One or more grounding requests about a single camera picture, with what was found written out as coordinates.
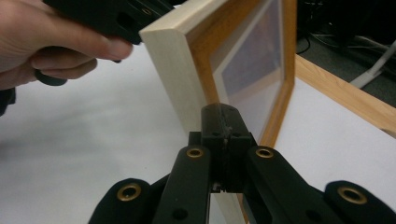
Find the wooden board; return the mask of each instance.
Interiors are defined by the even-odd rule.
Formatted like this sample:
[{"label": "wooden board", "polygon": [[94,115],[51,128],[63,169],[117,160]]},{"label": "wooden board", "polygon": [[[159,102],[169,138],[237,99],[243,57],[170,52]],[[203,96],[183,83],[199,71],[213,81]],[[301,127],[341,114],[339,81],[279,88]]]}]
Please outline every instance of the wooden board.
[{"label": "wooden board", "polygon": [[384,132],[396,136],[396,108],[296,57],[296,76]]}]

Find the brass grommet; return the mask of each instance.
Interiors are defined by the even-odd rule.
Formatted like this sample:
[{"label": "brass grommet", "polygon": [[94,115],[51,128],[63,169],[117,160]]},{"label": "brass grommet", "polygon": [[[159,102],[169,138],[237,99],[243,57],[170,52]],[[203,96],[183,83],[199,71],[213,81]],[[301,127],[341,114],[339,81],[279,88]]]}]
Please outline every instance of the brass grommet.
[{"label": "brass grommet", "polygon": [[149,16],[151,15],[151,11],[147,8],[142,8],[142,11]]},{"label": "brass grommet", "polygon": [[119,191],[117,192],[117,198],[120,201],[129,202],[129,201],[137,198],[141,192],[142,192],[142,189],[140,188],[139,185],[137,185],[135,183],[127,184],[119,189]]},{"label": "brass grommet", "polygon": [[259,148],[256,150],[256,155],[261,158],[269,159],[274,156],[274,152],[266,148]]},{"label": "brass grommet", "polygon": [[187,150],[187,156],[190,158],[200,158],[204,155],[204,152],[200,148],[190,148]]},{"label": "brass grommet", "polygon": [[346,201],[355,204],[367,203],[367,198],[360,191],[350,187],[340,187],[337,190],[338,194]]}]

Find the white surface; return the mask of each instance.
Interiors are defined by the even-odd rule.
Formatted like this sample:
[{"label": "white surface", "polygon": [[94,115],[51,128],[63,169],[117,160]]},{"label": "white surface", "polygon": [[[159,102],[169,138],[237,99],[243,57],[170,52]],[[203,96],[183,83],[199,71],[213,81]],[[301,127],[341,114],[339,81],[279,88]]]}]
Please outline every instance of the white surface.
[{"label": "white surface", "polygon": [[[17,94],[0,118],[1,224],[87,223],[116,182],[155,182],[188,143],[144,46],[65,86]],[[223,223],[212,203],[212,223]]]},{"label": "white surface", "polygon": [[396,139],[300,79],[276,149],[317,189],[351,181],[396,210]]},{"label": "white surface", "polygon": [[[113,184],[153,183],[187,144],[144,47],[63,87],[20,87],[17,101],[0,118],[1,224],[86,223]],[[395,146],[297,80],[276,148],[313,186],[347,179],[396,208]]]}]

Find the black clamp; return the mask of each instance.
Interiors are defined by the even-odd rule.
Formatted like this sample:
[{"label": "black clamp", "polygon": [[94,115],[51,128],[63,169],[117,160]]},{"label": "black clamp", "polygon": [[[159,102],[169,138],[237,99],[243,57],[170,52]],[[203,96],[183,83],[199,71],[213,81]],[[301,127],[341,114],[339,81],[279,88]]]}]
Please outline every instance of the black clamp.
[{"label": "black clamp", "polygon": [[105,195],[90,224],[204,224],[211,193],[243,193],[250,223],[393,224],[396,214],[368,190],[335,181],[309,186],[276,150],[256,146],[229,105],[202,110],[202,131],[190,133],[170,175],[153,185],[126,179]]},{"label": "black clamp", "polygon": [[103,35],[122,37],[134,45],[139,31],[174,7],[162,0],[44,0],[68,18]]}]

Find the clamp jaw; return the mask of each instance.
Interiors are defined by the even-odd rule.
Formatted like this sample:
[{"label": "clamp jaw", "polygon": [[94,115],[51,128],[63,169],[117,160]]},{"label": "clamp jaw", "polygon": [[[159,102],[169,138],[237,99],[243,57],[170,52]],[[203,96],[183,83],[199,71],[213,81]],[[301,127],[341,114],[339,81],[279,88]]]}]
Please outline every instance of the clamp jaw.
[{"label": "clamp jaw", "polygon": [[90,224],[207,223],[211,193],[244,194],[250,223],[396,223],[396,214],[366,189],[335,181],[309,186],[276,150],[257,146],[239,112],[222,104],[202,110],[172,172],[153,185],[126,179],[96,207]]}]

